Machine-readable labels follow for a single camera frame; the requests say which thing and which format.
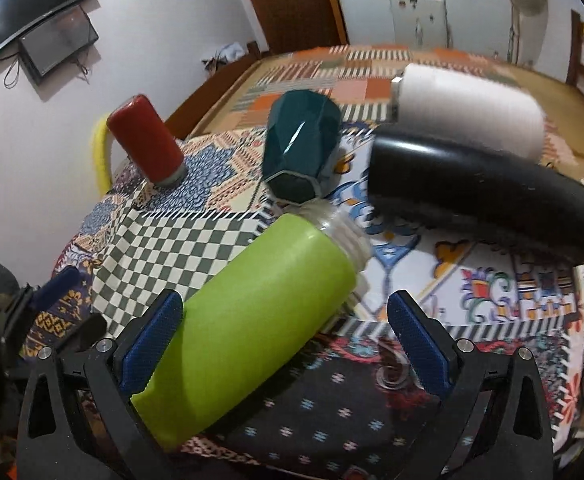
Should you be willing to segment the woven straw bed mat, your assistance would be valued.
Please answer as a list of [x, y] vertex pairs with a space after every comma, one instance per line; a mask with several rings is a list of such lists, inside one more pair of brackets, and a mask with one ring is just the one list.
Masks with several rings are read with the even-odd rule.
[[[237, 87], [260, 61], [242, 58], [211, 76], [168, 119], [171, 132], [180, 139], [215, 131], [226, 114]], [[518, 82], [516, 88], [532, 96], [546, 115], [547, 140], [542, 160], [564, 174], [584, 181], [584, 96], [572, 86], [506, 62]]]

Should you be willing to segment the patchwork bed blanket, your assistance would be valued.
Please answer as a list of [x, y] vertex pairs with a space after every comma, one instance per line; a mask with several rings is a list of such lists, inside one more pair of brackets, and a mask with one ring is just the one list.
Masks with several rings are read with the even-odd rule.
[[263, 128], [271, 105], [290, 90], [313, 90], [331, 98], [344, 122], [378, 124], [389, 118], [391, 80], [410, 63], [452, 70], [516, 88], [507, 65], [457, 50], [432, 52], [404, 48], [331, 47], [261, 60], [237, 87], [215, 131]]

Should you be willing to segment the black thermos flask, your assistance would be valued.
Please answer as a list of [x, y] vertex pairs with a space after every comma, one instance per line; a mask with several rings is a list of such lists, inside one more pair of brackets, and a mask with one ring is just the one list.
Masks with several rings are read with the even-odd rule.
[[584, 184], [536, 162], [384, 124], [373, 133], [367, 193], [386, 218], [584, 263]]

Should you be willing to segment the yellow foam tube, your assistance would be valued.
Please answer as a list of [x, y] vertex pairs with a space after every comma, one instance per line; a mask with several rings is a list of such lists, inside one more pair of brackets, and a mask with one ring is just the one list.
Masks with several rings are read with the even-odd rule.
[[95, 124], [91, 136], [91, 155], [98, 192], [105, 195], [113, 185], [110, 171], [110, 142], [107, 117], [102, 116]]

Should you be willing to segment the standing electric fan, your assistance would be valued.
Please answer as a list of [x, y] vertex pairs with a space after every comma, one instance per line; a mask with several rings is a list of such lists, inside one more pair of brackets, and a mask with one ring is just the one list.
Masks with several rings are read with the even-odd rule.
[[509, 0], [507, 61], [533, 67], [538, 61], [548, 23], [548, 0]]

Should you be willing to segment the red cylindrical cup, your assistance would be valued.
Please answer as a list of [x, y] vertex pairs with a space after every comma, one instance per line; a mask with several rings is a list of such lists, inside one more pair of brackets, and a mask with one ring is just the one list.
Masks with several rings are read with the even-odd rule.
[[106, 126], [143, 176], [156, 186], [176, 185], [187, 174], [176, 138], [143, 94], [132, 96], [110, 113]]

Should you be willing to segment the brown wooden door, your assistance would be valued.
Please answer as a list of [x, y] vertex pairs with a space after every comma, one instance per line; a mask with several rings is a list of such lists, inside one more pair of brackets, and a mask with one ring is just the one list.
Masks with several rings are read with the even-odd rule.
[[275, 54], [349, 43], [339, 0], [251, 0]]

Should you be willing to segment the white small appliance cabinet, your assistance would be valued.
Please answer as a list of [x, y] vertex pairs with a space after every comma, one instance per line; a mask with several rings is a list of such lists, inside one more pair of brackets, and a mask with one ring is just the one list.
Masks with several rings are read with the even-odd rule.
[[396, 44], [409, 49], [449, 47], [446, 0], [389, 0]]

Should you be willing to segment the patterned colourful table cloth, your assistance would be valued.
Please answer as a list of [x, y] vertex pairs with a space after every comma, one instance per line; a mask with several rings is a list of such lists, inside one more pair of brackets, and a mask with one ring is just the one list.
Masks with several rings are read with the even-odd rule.
[[[385, 302], [406, 289], [454, 337], [509, 353], [530, 348], [550, 411], [552, 442], [564, 445], [580, 397], [584, 318], [574, 273], [536, 260], [378, 217], [367, 200], [372, 132], [344, 132], [332, 200], [371, 238], [365, 277], [341, 316], [272, 385], [227, 422], [188, 440], [209, 478], [244, 463], [249, 477], [380, 478], [399, 460], [435, 408], [409, 370], [385, 320]], [[79, 284], [42, 313], [26, 339], [34, 356], [92, 311], [111, 334], [143, 313], [163, 289], [197, 292], [277, 218], [260, 180], [263, 129], [233, 130], [182, 144], [188, 174], [158, 190], [133, 165], [84, 219], [57, 260], [75, 266]]]

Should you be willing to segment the lime green bottle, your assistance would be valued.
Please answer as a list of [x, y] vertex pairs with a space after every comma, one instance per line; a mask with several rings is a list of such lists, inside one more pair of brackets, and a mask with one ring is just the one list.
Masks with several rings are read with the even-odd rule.
[[241, 403], [343, 307], [372, 256], [342, 209], [313, 200], [275, 220], [183, 305], [132, 404], [167, 452]]

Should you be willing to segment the dark green faceted cup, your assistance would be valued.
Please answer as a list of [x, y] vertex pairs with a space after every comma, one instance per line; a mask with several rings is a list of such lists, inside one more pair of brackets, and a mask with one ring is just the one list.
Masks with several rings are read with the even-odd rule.
[[271, 194], [301, 205], [328, 194], [341, 143], [342, 113], [322, 93], [291, 90], [272, 104], [261, 175]]

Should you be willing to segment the white cylindrical bottle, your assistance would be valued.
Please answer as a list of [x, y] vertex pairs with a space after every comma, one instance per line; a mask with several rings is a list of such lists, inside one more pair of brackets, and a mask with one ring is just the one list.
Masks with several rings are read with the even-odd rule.
[[392, 79], [391, 112], [404, 129], [539, 162], [545, 114], [528, 93], [478, 76], [411, 63]]

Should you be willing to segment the small black wall monitor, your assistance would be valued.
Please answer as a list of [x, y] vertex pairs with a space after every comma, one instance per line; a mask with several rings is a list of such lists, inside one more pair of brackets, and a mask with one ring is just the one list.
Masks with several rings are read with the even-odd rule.
[[78, 62], [79, 55], [98, 41], [89, 15], [82, 6], [54, 14], [18, 38], [20, 58], [34, 84], [41, 84], [65, 62]]

